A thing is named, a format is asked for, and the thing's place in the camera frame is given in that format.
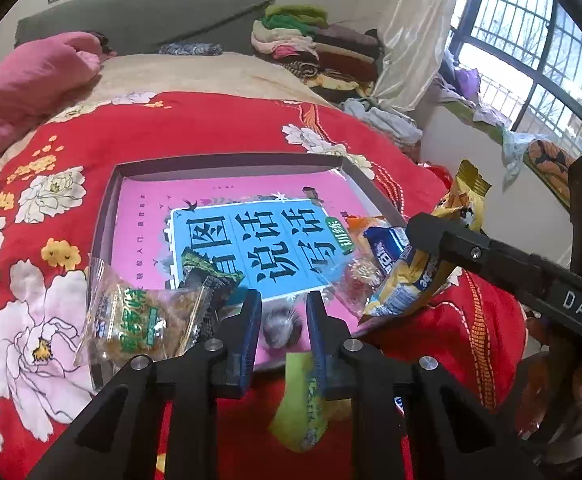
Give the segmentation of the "red plastic bag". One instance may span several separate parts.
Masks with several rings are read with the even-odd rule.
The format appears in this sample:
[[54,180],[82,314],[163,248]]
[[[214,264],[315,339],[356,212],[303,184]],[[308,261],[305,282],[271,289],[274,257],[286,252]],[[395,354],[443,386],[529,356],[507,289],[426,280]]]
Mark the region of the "red plastic bag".
[[419,167],[430,171],[431,174],[434,174],[434,176],[443,183],[447,191],[450,190],[452,182],[454,182],[454,177],[444,166],[432,165],[428,162],[420,162]]

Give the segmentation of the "pink and blue workbook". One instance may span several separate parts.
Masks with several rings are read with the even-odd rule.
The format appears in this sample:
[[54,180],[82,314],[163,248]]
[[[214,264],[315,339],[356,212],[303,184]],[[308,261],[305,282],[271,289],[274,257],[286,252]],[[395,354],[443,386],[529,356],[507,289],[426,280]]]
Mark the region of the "pink and blue workbook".
[[341,169],[300,174],[151,180],[123,177],[110,197],[106,237],[121,278],[146,289],[184,280],[181,253],[191,248],[244,279],[230,299],[249,289],[263,303],[291,301],[305,312],[305,292],[325,293],[327,311],[349,331],[363,326],[333,297],[331,284],[352,257],[347,216],[380,214],[375,200]]

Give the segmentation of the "grey headboard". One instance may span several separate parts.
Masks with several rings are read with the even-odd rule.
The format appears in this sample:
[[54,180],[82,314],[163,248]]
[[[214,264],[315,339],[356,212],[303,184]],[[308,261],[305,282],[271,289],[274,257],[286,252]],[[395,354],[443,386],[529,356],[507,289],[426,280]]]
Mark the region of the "grey headboard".
[[71,0],[18,21],[14,44],[60,34],[100,32],[120,55],[165,44],[218,44],[249,54],[253,22],[275,0]]

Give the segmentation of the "yellow wafer bar packet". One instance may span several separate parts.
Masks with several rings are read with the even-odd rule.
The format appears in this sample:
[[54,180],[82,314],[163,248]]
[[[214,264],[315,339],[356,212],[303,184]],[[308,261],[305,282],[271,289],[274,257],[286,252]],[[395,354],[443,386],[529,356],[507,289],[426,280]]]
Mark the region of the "yellow wafer bar packet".
[[[432,216],[480,232],[484,220],[485,197],[492,187],[468,159],[462,159],[450,190],[438,202]],[[370,318],[413,314],[423,307],[447,281],[456,265],[413,247],[413,237],[399,256],[379,290],[371,297],[361,315]]]

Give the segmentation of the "blue biscuit packet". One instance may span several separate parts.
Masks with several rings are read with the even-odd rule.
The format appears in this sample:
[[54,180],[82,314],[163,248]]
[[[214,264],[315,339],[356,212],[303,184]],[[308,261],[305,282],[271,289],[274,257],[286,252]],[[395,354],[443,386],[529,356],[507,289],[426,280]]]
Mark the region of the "blue biscuit packet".
[[383,275],[389,276],[409,244],[406,230],[400,226],[369,226],[364,238]]

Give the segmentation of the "pink quilt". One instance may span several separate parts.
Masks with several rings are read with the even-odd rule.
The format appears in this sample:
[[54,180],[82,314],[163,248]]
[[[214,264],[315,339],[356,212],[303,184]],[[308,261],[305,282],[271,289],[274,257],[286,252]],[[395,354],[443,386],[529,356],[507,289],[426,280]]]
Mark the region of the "pink quilt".
[[105,58],[90,32],[26,42],[0,62],[0,155],[94,81]]

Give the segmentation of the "snickers bar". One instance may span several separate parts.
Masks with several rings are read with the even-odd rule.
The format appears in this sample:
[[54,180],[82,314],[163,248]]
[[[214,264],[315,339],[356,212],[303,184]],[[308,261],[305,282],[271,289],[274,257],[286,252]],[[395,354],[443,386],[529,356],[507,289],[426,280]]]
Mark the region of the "snickers bar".
[[262,337],[270,350],[289,349],[301,339],[303,324],[294,304],[272,301],[262,310]]

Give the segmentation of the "window with bars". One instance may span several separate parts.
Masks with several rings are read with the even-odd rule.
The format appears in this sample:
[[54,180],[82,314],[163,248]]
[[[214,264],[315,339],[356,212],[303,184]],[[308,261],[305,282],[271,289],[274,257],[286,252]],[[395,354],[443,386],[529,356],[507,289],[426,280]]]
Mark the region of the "window with bars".
[[446,46],[512,130],[582,154],[582,29],[558,0],[456,0]]

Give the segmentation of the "orange cracker packet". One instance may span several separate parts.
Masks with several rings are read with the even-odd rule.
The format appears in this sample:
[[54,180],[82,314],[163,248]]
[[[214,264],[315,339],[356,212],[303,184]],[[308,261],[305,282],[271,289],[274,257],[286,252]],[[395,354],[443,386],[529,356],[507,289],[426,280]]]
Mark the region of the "orange cracker packet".
[[372,226],[388,226],[382,216],[379,217],[361,217],[361,216],[347,216],[345,218],[346,226],[352,234],[364,233]]

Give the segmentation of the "clothes on window sill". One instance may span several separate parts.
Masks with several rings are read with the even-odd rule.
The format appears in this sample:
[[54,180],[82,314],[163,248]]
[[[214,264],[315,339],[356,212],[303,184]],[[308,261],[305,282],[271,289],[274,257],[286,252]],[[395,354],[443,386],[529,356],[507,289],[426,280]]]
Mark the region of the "clothes on window sill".
[[478,70],[459,67],[450,51],[445,49],[431,89],[436,89],[437,101],[462,122],[483,131],[500,145],[504,191],[518,180],[522,167],[527,166],[556,196],[558,202],[569,210],[571,192],[568,170],[574,158],[555,144],[550,136],[511,131],[510,120],[482,101],[481,82]]

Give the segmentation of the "red floral blanket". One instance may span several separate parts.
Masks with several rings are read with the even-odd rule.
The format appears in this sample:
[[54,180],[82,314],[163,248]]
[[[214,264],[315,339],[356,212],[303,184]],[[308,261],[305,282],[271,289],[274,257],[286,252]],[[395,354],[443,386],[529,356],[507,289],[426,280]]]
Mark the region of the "red floral blanket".
[[403,318],[361,324],[331,289],[347,221],[376,200],[431,212],[446,186],[335,108],[199,92],[81,107],[38,128],[0,172],[0,478],[23,479],[105,382],[83,335],[96,262],[135,295],[181,277],[191,248],[242,289],[327,312],[386,356],[433,356],[496,412],[525,347],[519,302],[477,275]]

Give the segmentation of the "stack of folded clothes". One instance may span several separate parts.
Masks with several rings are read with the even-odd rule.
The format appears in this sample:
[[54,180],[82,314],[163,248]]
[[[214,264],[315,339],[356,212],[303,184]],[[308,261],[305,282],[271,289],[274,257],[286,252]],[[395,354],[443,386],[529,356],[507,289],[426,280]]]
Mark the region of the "stack of folded clothes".
[[317,6],[269,6],[253,22],[251,46],[258,58],[284,68],[333,104],[369,98],[384,53],[374,29],[330,24]]

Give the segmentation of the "black green snack packet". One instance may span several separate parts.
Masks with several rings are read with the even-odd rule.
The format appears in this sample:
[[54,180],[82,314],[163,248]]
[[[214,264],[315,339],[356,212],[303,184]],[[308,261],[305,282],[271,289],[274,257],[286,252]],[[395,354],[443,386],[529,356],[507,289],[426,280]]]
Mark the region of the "black green snack packet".
[[243,281],[244,273],[221,270],[218,263],[191,248],[181,253],[181,270],[184,278],[181,287],[202,289],[200,332],[210,337],[219,324],[219,311]]

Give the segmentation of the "cream satin curtain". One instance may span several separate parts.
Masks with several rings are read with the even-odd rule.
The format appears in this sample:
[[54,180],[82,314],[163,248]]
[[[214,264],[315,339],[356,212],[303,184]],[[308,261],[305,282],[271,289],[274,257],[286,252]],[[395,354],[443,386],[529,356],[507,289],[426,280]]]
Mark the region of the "cream satin curtain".
[[373,89],[379,107],[412,112],[440,68],[456,0],[389,0],[381,14],[382,70]]

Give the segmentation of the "dark patterned pillow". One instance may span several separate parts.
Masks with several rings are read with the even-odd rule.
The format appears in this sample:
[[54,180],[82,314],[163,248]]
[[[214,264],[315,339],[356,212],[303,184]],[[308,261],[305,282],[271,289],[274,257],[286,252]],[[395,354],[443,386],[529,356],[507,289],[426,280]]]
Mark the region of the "dark patterned pillow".
[[206,42],[172,42],[172,44],[162,44],[157,53],[177,56],[216,56],[221,55],[223,49],[219,44]]

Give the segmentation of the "green milk candy bag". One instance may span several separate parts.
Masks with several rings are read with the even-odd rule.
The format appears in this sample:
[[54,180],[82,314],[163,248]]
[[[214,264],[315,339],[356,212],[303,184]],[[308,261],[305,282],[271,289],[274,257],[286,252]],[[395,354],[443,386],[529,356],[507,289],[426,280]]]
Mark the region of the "green milk candy bag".
[[285,356],[285,391],[269,432],[289,451],[304,453],[323,437],[331,422],[352,416],[349,400],[327,401],[319,393],[311,352]]

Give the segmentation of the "dark shallow cardboard tray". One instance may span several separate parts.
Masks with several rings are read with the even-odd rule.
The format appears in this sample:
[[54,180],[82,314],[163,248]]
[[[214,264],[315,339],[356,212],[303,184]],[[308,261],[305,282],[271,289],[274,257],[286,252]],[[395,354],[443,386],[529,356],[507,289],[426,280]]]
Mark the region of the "dark shallow cardboard tray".
[[405,222],[398,206],[343,156],[241,153],[125,162],[113,169],[100,206],[92,255],[146,289],[185,281],[195,252],[243,280],[265,304],[298,300],[337,278],[355,249],[350,216]]

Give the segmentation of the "green label pastry packet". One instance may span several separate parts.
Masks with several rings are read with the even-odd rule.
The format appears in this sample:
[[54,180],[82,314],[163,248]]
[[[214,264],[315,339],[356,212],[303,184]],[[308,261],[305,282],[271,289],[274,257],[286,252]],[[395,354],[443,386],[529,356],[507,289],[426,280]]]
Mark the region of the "green label pastry packet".
[[211,289],[204,285],[142,288],[96,258],[90,266],[88,309],[74,363],[121,367],[141,354],[154,361],[182,356],[200,339],[210,303]]

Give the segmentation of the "clear red candy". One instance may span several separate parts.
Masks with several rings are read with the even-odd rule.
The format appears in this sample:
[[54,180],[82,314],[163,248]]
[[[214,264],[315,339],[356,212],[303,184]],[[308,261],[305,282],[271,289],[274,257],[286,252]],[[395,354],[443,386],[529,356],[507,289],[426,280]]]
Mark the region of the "clear red candy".
[[340,277],[334,282],[334,296],[353,314],[362,318],[372,295],[384,281],[379,266],[366,256],[357,256],[343,266]]

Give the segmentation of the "beige bed sheet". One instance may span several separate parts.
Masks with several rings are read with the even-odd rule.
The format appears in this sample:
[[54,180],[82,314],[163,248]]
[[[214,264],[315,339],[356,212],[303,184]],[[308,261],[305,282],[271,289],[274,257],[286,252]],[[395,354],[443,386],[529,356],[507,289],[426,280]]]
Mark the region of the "beige bed sheet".
[[327,103],[284,68],[254,56],[238,53],[119,56],[102,64],[97,78],[88,87],[71,96],[55,113],[11,144],[0,155],[0,172],[24,150],[35,128],[45,122],[63,122],[105,104],[147,104],[164,92],[219,93],[252,99]]

